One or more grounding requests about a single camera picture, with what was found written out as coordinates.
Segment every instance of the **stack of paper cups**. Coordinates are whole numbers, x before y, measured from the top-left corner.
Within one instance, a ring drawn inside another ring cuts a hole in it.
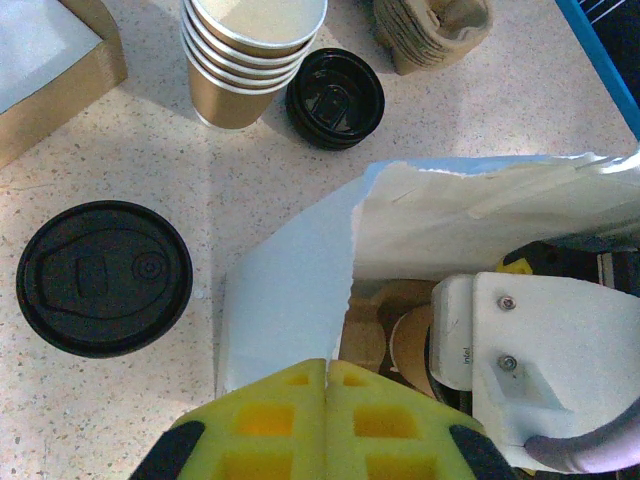
[[[493,23],[489,0],[374,0],[373,10],[378,41],[391,48],[400,75],[457,62]]]
[[[255,122],[295,76],[327,0],[182,0],[181,41],[200,119],[226,129]]]

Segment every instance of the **white countertop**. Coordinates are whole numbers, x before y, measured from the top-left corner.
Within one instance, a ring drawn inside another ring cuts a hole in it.
[[[626,154],[636,141],[553,0],[494,0],[489,38],[460,63],[400,77],[373,38],[370,1],[331,0],[317,47],[378,73],[386,111],[357,147],[309,147],[283,95],[242,134],[191,108],[177,0],[107,0],[129,79],[0,170],[0,479],[127,478],[183,412],[213,398],[223,278],[248,249],[374,161],[412,157]],[[120,199],[181,233],[194,288],[152,345],[90,360],[45,343],[15,297],[27,241],[55,214]]]

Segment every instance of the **screw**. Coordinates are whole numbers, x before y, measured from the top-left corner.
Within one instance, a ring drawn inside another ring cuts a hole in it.
[[[513,372],[518,366],[518,361],[511,355],[498,357],[498,366],[505,372]]]
[[[512,297],[505,295],[498,299],[498,306],[500,307],[500,310],[513,310],[516,308],[516,301]]]

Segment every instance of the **plastic lid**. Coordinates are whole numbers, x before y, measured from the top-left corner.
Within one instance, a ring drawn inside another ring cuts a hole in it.
[[[50,344],[112,357],[151,343],[191,295],[189,252],[157,213],[127,202],[79,205],[49,220],[18,265],[20,308]]]
[[[384,113],[384,92],[360,57],[339,48],[310,54],[287,89],[296,130],[322,148],[344,149],[373,132]]]

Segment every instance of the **cardboard box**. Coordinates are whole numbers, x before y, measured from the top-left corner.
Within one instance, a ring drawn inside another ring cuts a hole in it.
[[[127,78],[118,27],[99,0],[59,0],[101,39],[71,68],[0,114],[0,168]]]

